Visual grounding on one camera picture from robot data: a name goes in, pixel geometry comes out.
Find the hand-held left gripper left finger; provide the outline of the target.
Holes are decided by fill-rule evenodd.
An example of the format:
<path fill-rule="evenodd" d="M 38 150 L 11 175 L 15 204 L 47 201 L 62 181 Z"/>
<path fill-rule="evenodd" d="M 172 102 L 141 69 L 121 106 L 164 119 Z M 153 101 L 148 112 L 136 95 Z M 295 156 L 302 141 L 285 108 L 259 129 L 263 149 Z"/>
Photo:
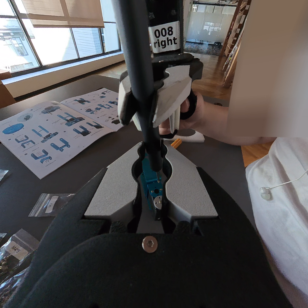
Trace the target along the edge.
<path fill-rule="evenodd" d="M 138 150 L 141 146 L 142 142 L 137 143 L 108 166 L 84 214 L 86 218 L 131 221 L 135 217 L 133 203 L 138 184 L 133 178 L 132 167 L 140 158 Z"/>

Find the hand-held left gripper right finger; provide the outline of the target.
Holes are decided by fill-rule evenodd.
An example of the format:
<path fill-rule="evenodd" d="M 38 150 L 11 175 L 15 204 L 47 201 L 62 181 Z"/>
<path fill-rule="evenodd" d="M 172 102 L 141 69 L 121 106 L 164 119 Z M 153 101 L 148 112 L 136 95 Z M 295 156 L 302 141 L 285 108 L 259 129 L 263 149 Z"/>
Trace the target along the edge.
<path fill-rule="evenodd" d="M 163 173 L 167 217 L 174 223 L 218 217 L 196 165 L 170 144 L 164 145 Z"/>

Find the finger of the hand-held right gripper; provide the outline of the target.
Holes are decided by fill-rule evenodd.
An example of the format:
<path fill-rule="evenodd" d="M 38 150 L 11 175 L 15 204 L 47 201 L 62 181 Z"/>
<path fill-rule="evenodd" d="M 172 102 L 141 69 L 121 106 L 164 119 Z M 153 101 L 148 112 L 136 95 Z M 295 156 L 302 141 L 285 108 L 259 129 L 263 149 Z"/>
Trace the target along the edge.
<path fill-rule="evenodd" d="M 163 86 L 157 90 L 156 109 L 153 116 L 153 127 L 166 121 L 189 96 L 192 79 L 189 76 L 190 65 L 178 65 L 165 69 L 166 77 Z"/>
<path fill-rule="evenodd" d="M 118 116 L 121 125 L 128 125 L 133 120 L 137 130 L 142 131 L 140 114 L 140 104 L 133 95 L 130 80 L 121 80 L 118 95 Z"/>

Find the blue servo bracket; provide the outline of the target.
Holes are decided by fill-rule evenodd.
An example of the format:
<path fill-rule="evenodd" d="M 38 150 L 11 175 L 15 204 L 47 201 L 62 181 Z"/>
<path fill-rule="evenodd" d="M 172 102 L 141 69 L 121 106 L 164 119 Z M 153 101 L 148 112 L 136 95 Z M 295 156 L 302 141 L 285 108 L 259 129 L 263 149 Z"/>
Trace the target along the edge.
<path fill-rule="evenodd" d="M 163 205 L 162 175 L 160 171 L 158 174 L 152 171 L 147 153 L 145 153 L 144 159 L 142 160 L 141 182 L 154 220 L 161 221 Z"/>

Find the black electric screwdriver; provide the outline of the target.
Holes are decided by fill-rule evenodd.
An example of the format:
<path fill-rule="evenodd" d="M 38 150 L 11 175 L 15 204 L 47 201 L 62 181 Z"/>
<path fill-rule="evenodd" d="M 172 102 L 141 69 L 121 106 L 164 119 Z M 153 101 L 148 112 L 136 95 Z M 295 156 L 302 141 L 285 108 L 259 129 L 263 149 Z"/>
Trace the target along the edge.
<path fill-rule="evenodd" d="M 112 1 L 121 48 L 124 53 L 128 77 L 131 84 L 133 105 L 125 107 L 124 116 L 137 114 L 143 133 L 145 148 L 152 171 L 162 169 L 161 144 L 158 128 L 153 127 L 155 88 L 152 59 L 149 46 L 147 8 L 145 1 Z"/>

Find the dark grey desk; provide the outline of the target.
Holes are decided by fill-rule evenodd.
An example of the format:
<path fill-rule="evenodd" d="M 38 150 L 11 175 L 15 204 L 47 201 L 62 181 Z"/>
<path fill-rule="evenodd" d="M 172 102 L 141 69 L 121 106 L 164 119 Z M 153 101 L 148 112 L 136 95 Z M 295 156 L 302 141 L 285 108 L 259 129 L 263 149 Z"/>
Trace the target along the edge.
<path fill-rule="evenodd" d="M 62 85 L 1 108 L 1 120 L 41 102 L 61 102 L 100 88 L 118 92 L 119 77 L 91 75 Z M 34 175 L 1 144 L 1 169 L 9 171 L 1 181 L 1 233 L 7 233 L 5 240 L 22 228 L 41 240 L 52 217 L 28 217 L 41 193 L 77 193 L 102 168 L 142 140 L 142 133 L 131 122 L 117 132 L 101 137 L 43 179 Z M 236 201 L 255 228 L 241 148 L 205 137 L 203 143 L 184 142 L 178 150 L 206 171 Z"/>

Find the person's right hand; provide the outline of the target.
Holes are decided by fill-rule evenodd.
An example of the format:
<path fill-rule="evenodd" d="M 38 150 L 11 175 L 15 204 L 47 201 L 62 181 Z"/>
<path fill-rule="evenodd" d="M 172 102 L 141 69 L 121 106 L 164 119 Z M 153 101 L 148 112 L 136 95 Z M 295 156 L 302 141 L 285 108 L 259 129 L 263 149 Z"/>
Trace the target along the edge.
<path fill-rule="evenodd" d="M 179 129 L 194 129 L 206 136 L 210 136 L 209 128 L 213 128 L 214 125 L 210 124 L 215 122 L 214 118 L 216 113 L 221 111 L 221 106 L 217 106 L 206 102 L 200 93 L 193 91 L 194 97 L 197 98 L 196 108 L 194 113 L 188 119 L 179 120 Z M 187 113 L 189 111 L 190 101 L 186 98 L 180 106 L 180 113 Z M 160 135 L 167 135 L 171 133 L 169 118 L 159 125 Z"/>

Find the white foam block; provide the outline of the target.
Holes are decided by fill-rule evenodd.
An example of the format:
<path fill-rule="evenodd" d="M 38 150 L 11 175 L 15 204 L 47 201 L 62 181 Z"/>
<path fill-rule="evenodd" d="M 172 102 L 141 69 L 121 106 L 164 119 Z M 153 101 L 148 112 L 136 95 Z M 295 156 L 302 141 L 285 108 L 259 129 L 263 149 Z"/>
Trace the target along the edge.
<path fill-rule="evenodd" d="M 183 142 L 187 143 L 203 143 L 205 140 L 204 135 L 194 129 L 181 129 L 178 136 Z"/>

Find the zip bag of small nuts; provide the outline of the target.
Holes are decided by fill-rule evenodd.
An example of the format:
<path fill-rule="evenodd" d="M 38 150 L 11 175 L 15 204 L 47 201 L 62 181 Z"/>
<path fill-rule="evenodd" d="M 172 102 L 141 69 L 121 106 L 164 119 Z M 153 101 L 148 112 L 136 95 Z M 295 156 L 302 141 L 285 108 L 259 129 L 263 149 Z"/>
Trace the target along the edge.
<path fill-rule="evenodd" d="M 40 195 L 28 217 L 55 217 L 74 195 L 43 193 Z"/>

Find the assembly instruction booklet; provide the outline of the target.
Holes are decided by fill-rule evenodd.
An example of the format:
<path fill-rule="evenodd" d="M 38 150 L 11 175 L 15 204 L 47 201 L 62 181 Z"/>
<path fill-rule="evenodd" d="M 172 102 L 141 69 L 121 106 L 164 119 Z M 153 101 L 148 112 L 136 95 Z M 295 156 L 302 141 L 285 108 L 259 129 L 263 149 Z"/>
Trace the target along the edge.
<path fill-rule="evenodd" d="M 39 179 L 121 128 L 118 93 L 102 88 L 39 103 L 0 122 L 0 140 Z"/>

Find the large window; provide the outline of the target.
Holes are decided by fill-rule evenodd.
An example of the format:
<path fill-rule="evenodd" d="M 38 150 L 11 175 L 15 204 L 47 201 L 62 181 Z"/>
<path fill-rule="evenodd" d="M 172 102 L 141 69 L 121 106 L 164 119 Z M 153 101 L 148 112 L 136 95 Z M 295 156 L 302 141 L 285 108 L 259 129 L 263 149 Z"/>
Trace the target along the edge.
<path fill-rule="evenodd" d="M 34 28 L 15 1 L 0 8 L 1 69 L 14 75 L 121 50 L 111 1 L 100 1 L 104 28 Z"/>

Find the beige roller blind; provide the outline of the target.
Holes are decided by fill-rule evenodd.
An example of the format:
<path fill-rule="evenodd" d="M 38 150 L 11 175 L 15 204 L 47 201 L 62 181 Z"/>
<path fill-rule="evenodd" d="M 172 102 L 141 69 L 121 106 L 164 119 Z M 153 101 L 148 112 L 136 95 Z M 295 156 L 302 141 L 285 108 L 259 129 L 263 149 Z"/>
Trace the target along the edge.
<path fill-rule="evenodd" d="M 15 1 L 34 28 L 104 28 L 99 0 Z"/>

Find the zip bag of screws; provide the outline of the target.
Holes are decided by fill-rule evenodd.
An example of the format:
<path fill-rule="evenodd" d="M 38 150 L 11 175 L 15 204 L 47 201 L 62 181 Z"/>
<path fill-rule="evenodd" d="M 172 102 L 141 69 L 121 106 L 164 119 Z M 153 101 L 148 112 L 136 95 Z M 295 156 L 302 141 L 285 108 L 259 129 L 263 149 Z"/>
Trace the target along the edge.
<path fill-rule="evenodd" d="M 24 229 L 13 234 L 0 248 L 0 283 L 18 272 L 39 247 L 39 241 Z"/>

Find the brown cardboard box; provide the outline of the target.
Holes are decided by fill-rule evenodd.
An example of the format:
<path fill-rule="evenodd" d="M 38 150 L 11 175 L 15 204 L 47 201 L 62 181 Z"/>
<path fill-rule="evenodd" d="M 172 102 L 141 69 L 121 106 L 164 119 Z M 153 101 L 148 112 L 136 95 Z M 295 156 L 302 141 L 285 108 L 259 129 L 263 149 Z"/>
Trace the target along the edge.
<path fill-rule="evenodd" d="M 0 108 L 4 108 L 15 104 L 16 101 L 3 84 L 2 80 L 9 79 L 12 77 L 12 74 L 9 71 L 0 70 Z"/>

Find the wooden frame structure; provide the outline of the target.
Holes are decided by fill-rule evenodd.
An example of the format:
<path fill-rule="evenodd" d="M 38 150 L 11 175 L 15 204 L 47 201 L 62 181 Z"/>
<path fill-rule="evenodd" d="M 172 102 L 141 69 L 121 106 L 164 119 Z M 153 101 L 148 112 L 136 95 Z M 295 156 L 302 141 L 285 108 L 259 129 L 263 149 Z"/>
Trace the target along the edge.
<path fill-rule="evenodd" d="M 226 56 L 223 66 L 224 81 L 223 87 L 229 88 L 233 82 L 237 66 L 237 55 L 240 49 L 241 37 L 245 21 L 251 5 L 251 0 L 239 0 L 224 41 L 220 56 Z"/>

